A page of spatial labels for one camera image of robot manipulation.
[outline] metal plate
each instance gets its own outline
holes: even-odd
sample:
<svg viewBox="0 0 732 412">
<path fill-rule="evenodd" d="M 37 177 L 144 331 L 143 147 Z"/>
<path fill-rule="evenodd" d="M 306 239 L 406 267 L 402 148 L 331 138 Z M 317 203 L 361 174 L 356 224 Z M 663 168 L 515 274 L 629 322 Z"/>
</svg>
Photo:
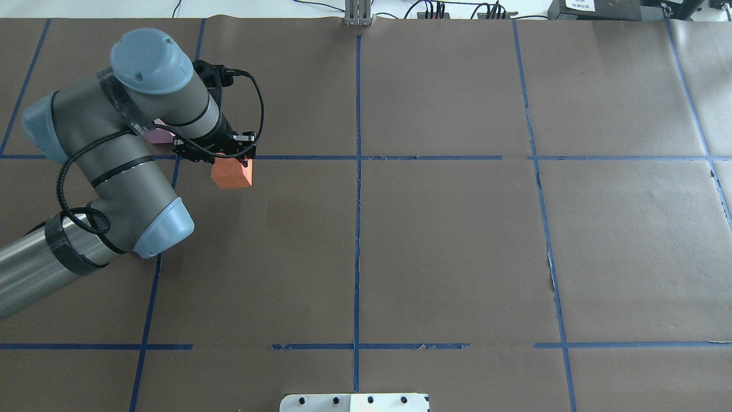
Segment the metal plate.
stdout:
<svg viewBox="0 0 732 412">
<path fill-rule="evenodd" d="M 429 399 L 426 394 L 292 394 L 282 399 L 280 412 L 426 412 Z"/>
</svg>

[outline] blue joint cap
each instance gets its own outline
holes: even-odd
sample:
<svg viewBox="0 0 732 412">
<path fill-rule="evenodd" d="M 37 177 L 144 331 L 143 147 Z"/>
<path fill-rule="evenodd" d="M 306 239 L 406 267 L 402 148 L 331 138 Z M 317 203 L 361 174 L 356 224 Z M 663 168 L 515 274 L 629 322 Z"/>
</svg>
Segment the blue joint cap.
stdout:
<svg viewBox="0 0 732 412">
<path fill-rule="evenodd" d="M 145 229 L 132 251 L 149 259 L 190 236 L 194 226 L 183 200 L 177 197 Z"/>
<path fill-rule="evenodd" d="M 23 129 L 33 144 L 41 153 L 52 161 L 64 163 L 69 156 L 59 143 L 56 129 L 53 127 L 53 96 L 52 93 L 23 111 Z"/>
<path fill-rule="evenodd" d="M 193 64 L 165 32 L 136 29 L 122 36 L 110 54 L 123 85 L 148 95 L 177 92 L 193 77 Z"/>
</svg>

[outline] black tape wrap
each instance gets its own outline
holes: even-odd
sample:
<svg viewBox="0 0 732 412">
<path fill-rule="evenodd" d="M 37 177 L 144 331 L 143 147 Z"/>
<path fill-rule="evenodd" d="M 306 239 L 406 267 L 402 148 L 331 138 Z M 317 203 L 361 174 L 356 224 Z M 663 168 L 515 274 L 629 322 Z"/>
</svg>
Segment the black tape wrap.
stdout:
<svg viewBox="0 0 732 412">
<path fill-rule="evenodd" d="M 70 272 L 79 276 L 90 275 L 108 264 L 97 265 L 86 256 L 79 254 L 69 242 L 64 231 L 61 213 L 46 221 L 45 238 L 48 248 L 56 259 Z"/>
</svg>

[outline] black cable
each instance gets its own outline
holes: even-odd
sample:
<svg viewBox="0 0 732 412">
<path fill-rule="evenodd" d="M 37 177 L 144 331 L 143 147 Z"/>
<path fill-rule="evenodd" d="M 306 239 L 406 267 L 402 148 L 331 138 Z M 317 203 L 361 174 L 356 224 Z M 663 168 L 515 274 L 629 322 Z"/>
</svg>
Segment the black cable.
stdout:
<svg viewBox="0 0 732 412">
<path fill-rule="evenodd" d="M 171 16 L 171 18 L 176 17 L 176 12 L 178 11 L 178 7 L 181 7 L 181 2 L 182 1 L 183 0 L 178 0 L 178 4 L 176 4 L 176 8 L 173 9 L 173 15 Z"/>
<path fill-rule="evenodd" d="M 412 5 L 411 5 L 411 6 L 410 6 L 410 7 L 408 8 L 408 9 L 407 9 L 407 12 L 406 12 L 406 13 L 404 13 L 404 17 L 403 17 L 403 18 L 407 18 L 407 17 L 409 17 L 409 12 L 410 12 L 410 11 L 412 11 L 412 10 L 413 10 L 413 9 L 414 9 L 414 8 L 415 8 L 415 7 L 416 7 L 416 6 L 418 5 L 418 4 L 419 4 L 419 3 L 422 3 L 422 2 L 432 2 L 432 1 L 434 1 L 434 0 L 417 0 L 417 1 L 415 1 L 415 2 L 414 2 L 414 3 L 413 3 L 413 4 L 412 4 Z M 471 2 L 467 2 L 467 1 L 442 1 L 442 0 L 440 0 L 440 1 L 439 1 L 439 3 L 442 3 L 443 5 L 445 5 L 445 4 L 466 4 L 466 5 L 468 5 L 468 6 L 482 6 L 483 4 L 487 4 L 487 3 L 471 3 Z M 505 7 L 503 7 L 503 6 L 501 6 L 501 10 L 503 10 L 504 12 L 506 12 L 506 8 L 505 8 Z"/>
<path fill-rule="evenodd" d="M 262 136 L 262 130 L 264 129 L 264 99 L 262 98 L 262 91 L 259 89 L 259 84 L 257 84 L 257 81 L 254 79 L 254 76 L 252 76 L 251 73 L 246 72 L 244 70 L 232 70 L 231 71 L 233 76 L 244 76 L 252 81 L 252 84 L 254 85 L 254 88 L 257 90 L 257 97 L 259 98 L 259 107 L 261 110 L 261 116 L 259 117 L 259 131 L 254 136 L 254 141 L 249 146 L 245 147 L 241 152 L 234 153 L 233 155 L 221 155 L 219 153 L 214 153 L 205 147 L 201 147 L 193 140 L 183 136 L 179 131 L 167 126 L 167 125 L 154 125 L 158 129 L 166 130 L 170 133 L 172 133 L 175 137 L 178 139 L 181 139 L 187 146 L 192 147 L 193 149 L 196 149 L 199 152 L 206 153 L 209 156 L 213 156 L 215 158 L 219 159 L 231 159 L 231 158 L 238 158 L 239 156 L 247 154 L 252 148 L 254 148 L 257 145 L 257 142 L 259 141 L 259 138 Z"/>
<path fill-rule="evenodd" d="M 409 12 L 412 11 L 412 9 L 415 8 L 419 3 L 422 3 L 422 2 L 432 4 L 432 3 L 430 3 L 430 0 L 417 0 L 411 6 L 409 6 L 409 8 L 407 9 L 407 12 L 404 13 L 404 18 L 407 18 L 409 16 Z"/>
<path fill-rule="evenodd" d="M 392 13 L 387 13 L 387 12 L 380 12 L 380 13 L 376 13 L 375 15 L 390 15 L 390 16 L 392 16 L 393 18 L 395 18 L 395 19 L 399 20 L 399 17 L 397 17 L 397 16 L 393 15 Z"/>
<path fill-rule="evenodd" d="M 330 4 L 325 4 L 325 3 L 316 3 L 316 2 L 314 2 L 314 1 L 305 1 L 305 0 L 292 0 L 292 1 L 294 1 L 294 2 L 296 2 L 296 3 L 303 3 L 303 4 L 314 4 L 314 5 L 316 5 L 316 6 L 325 6 L 325 7 L 330 7 L 330 8 L 332 8 L 333 10 L 338 10 L 339 12 L 344 12 L 344 13 L 346 12 L 346 11 L 345 11 L 344 9 L 339 9 L 338 7 L 336 7 L 336 6 L 331 6 Z"/>
<path fill-rule="evenodd" d="M 549 17 L 547 17 L 545 15 L 522 15 L 520 17 L 511 17 L 511 20 L 518 20 L 520 18 L 531 18 L 531 17 L 541 17 L 541 18 L 545 18 L 547 20 L 551 20 Z"/>
<path fill-rule="evenodd" d="M 475 15 L 476 15 L 476 14 L 478 13 L 478 9 L 479 9 L 480 7 L 483 7 L 483 6 L 485 6 L 485 7 L 486 7 L 486 8 L 488 9 L 488 11 L 487 11 L 486 13 L 490 12 L 490 4 L 488 4 L 488 3 L 481 3 L 481 4 L 478 4 L 478 5 L 477 5 L 477 6 L 475 7 L 475 10 L 473 10 L 473 14 L 471 14 L 471 15 L 470 15 L 470 19 L 471 19 L 471 20 L 472 20 L 472 19 L 473 19 L 473 17 L 475 17 Z"/>
<path fill-rule="evenodd" d="M 119 132 L 104 136 L 101 139 L 95 140 L 92 143 L 87 144 L 83 149 L 71 155 L 61 167 L 61 171 L 59 172 L 59 178 L 56 181 L 56 198 L 59 201 L 59 206 L 61 206 L 61 216 L 65 216 L 71 219 L 72 222 L 74 222 L 85 232 L 93 233 L 95 235 L 104 235 L 105 233 L 109 232 L 109 229 L 111 228 L 109 224 L 109 218 L 107 218 L 104 213 L 100 212 L 97 209 L 94 209 L 93 207 L 75 207 L 73 209 L 69 208 L 69 205 L 66 203 L 66 197 L 64 196 L 64 182 L 66 181 L 66 175 L 69 173 L 71 165 L 73 165 L 74 162 L 76 162 L 81 156 L 85 155 L 90 150 L 94 149 L 97 146 L 100 146 L 101 144 L 104 144 L 108 141 L 117 139 L 118 137 L 127 134 L 133 134 L 133 132 L 129 128 L 127 128 L 124 130 L 120 130 Z M 82 212 L 86 213 L 87 215 L 94 215 L 98 217 L 102 220 L 103 226 L 95 229 L 94 227 L 91 227 L 88 224 L 84 223 L 83 221 L 81 221 L 81 219 L 76 217 L 76 213 Z"/>
</svg>

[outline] pink object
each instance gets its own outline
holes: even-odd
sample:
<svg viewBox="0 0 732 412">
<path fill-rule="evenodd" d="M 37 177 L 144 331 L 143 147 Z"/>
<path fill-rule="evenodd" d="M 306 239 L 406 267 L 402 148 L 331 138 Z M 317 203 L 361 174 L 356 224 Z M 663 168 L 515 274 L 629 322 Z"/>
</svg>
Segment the pink object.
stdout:
<svg viewBox="0 0 732 412">
<path fill-rule="evenodd" d="M 162 120 L 155 119 L 153 122 L 156 125 L 164 125 Z M 152 144 L 163 144 L 163 143 L 173 143 L 173 140 L 175 140 L 175 135 L 173 135 L 171 132 L 167 130 L 160 130 L 155 129 L 150 133 L 145 133 L 145 139 L 149 141 Z"/>
</svg>

